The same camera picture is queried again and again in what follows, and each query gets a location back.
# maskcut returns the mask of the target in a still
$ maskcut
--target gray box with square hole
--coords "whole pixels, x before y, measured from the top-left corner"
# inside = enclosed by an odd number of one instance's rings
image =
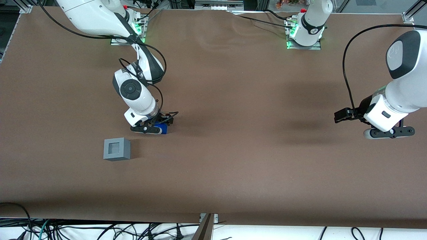
[[[104,159],[109,161],[131,159],[131,141],[126,138],[105,139]]]

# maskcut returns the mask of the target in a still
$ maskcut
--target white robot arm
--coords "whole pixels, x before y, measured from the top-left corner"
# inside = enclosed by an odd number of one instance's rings
[[[335,122],[352,120],[355,115],[371,124],[364,135],[368,139],[414,135],[412,127],[400,124],[409,113],[427,107],[427,31],[402,34],[389,47],[386,62],[393,80],[365,98],[354,113],[350,108],[335,113]]]
[[[333,9],[330,0],[311,0],[306,12],[297,15],[297,26],[290,37],[302,46],[313,46],[322,37],[325,23]]]
[[[146,87],[147,83],[159,82],[164,75],[164,68],[159,60],[141,44],[139,37],[141,33],[138,32],[139,28],[135,27],[140,24],[141,14],[125,9],[120,0],[57,0],[57,2],[71,23],[80,31],[92,35],[120,36],[126,38],[132,45],[137,52],[137,61],[114,73],[113,86],[130,107],[125,113],[125,118],[132,131],[165,134],[165,126],[156,128],[150,124],[141,130],[138,129],[140,124],[161,115],[155,99]]]

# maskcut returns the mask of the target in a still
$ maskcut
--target table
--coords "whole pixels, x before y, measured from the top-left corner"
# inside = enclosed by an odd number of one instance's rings
[[[2,202],[43,218],[198,222],[216,212],[228,224],[427,227],[427,111],[406,118],[417,132],[405,139],[367,140],[367,125],[333,121],[350,106],[348,40],[400,15],[333,14],[322,50],[304,51],[287,50],[280,27],[229,12],[162,11],[146,43],[167,59],[164,110],[180,113],[169,134],[151,136],[129,130],[111,84],[133,49],[43,14],[21,16],[0,66]],[[407,30],[373,30],[350,47],[357,104],[391,80],[385,52]],[[104,139],[119,137],[132,159],[103,160]]]

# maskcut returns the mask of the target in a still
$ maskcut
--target metal bracket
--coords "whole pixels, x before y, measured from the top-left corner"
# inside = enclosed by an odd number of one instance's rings
[[[404,24],[414,24],[414,16],[427,5],[427,0],[418,0],[406,12],[402,13]]]
[[[218,221],[218,214],[200,214],[202,222],[191,240],[211,240],[214,223]]]
[[[201,223],[203,221],[205,216],[206,216],[206,214],[200,214],[199,223]],[[213,217],[214,217],[214,223],[218,223],[218,214],[213,214]]]
[[[412,24],[414,25],[414,18],[411,17],[408,19],[408,16],[406,15],[405,12],[402,12],[402,20],[404,24]]]

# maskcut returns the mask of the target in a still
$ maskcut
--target black cable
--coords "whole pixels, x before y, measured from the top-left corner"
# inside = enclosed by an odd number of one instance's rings
[[[384,231],[384,228],[381,228],[381,230],[380,230],[380,237],[378,238],[379,240],[381,240],[383,238],[383,231]]]
[[[135,3],[138,5],[139,8],[141,8],[141,5],[139,5],[138,1],[134,0],[134,5],[135,5]]]
[[[365,236],[362,234],[362,232],[360,231],[360,229],[356,228],[356,227],[352,227],[351,228],[351,235],[353,236],[353,238],[355,240],[359,240],[355,235],[354,235],[354,230],[357,230],[359,232],[359,234],[362,236],[362,239],[365,240]]]
[[[102,233],[98,236],[97,240],[100,240],[100,238],[110,229],[112,229],[115,225],[117,224],[111,224],[109,227],[107,227],[106,229],[104,229],[104,231],[102,231]]]
[[[377,29],[377,28],[383,28],[383,27],[412,27],[412,28],[427,29],[427,26],[424,26],[424,25],[405,25],[405,24],[383,24],[383,25],[376,25],[376,26],[372,26],[372,27],[369,27],[369,28],[367,28],[365,30],[362,30],[362,31],[358,32],[356,35],[354,35],[350,39],[350,41],[348,41],[347,46],[345,47],[345,50],[344,50],[344,54],[342,56],[342,73],[344,75],[344,81],[345,81],[345,85],[347,86],[348,95],[350,97],[350,102],[351,102],[351,107],[353,109],[353,113],[356,116],[356,118],[359,119],[361,122],[364,122],[364,120],[362,120],[362,118],[356,112],[356,108],[354,106],[354,101],[353,101],[353,96],[351,94],[350,86],[349,86],[348,80],[347,80],[347,75],[345,74],[345,56],[347,54],[348,47],[350,46],[351,42],[355,38],[357,38],[359,35],[363,34],[364,32],[367,32],[367,31],[370,31],[370,30],[373,30],[373,29]]]
[[[279,16],[279,15],[277,15],[275,12],[273,12],[272,10],[270,10],[270,9],[265,9],[264,10],[264,12],[269,12],[269,13],[271,13],[271,14],[273,14],[276,18],[278,18],[278,19],[282,19],[282,20],[286,20],[287,18],[290,18],[290,17],[292,17],[292,15],[290,15],[289,17],[281,17],[281,16]]]
[[[139,21],[139,20],[142,20],[142,19],[144,19],[144,18],[146,18],[146,17],[148,17],[148,15],[150,15],[150,13],[154,10],[154,9],[156,9],[155,7],[153,7],[147,14],[145,14],[145,16],[143,16],[143,17],[141,17],[141,18],[137,18],[136,19],[136,21]]]
[[[18,204],[18,203],[14,203],[14,202],[0,202],[0,205],[14,205],[14,206],[18,206],[18,207],[20,207],[22,210],[24,210],[24,212],[25,212],[25,215],[27,216],[27,218],[28,218],[28,228],[30,229],[30,235],[29,235],[29,238],[30,239],[32,239],[32,234],[33,234],[33,232],[32,232],[32,226],[31,226],[31,217],[29,216],[29,213],[28,213],[28,211],[26,210],[26,208],[24,207],[24,206],[22,206],[21,204]]]
[[[327,228],[327,226],[323,228],[323,231],[322,231],[322,233],[320,234],[320,238],[319,238],[319,240],[322,240],[322,238],[323,238],[323,234],[325,234],[326,228]]]
[[[199,226],[199,224],[182,225],[182,226],[179,226],[179,228],[194,227],[194,226]],[[170,229],[163,230],[163,231],[161,231],[161,232],[159,232],[159,233],[154,234],[154,235],[153,235],[153,237],[156,237],[156,236],[158,236],[158,235],[164,234],[164,233],[166,233],[166,232],[168,232],[168,231],[170,231],[170,230],[177,229],[177,228],[178,228],[178,227],[173,227],[173,228],[170,228]]]
[[[289,28],[289,29],[291,29],[291,28],[292,28],[291,26],[285,26],[285,25],[277,24],[277,23],[270,23],[270,22],[267,22],[267,21],[263,21],[263,20],[259,20],[259,19],[255,19],[255,18],[249,18],[249,17],[245,17],[245,16],[241,16],[241,15],[238,15],[238,16],[239,16],[239,17],[241,17],[241,18],[246,18],[246,19],[250,19],[250,20],[258,21],[258,22],[260,22],[260,23],[267,23],[267,24],[271,24],[271,25],[275,25],[275,26],[281,26],[281,27]]]

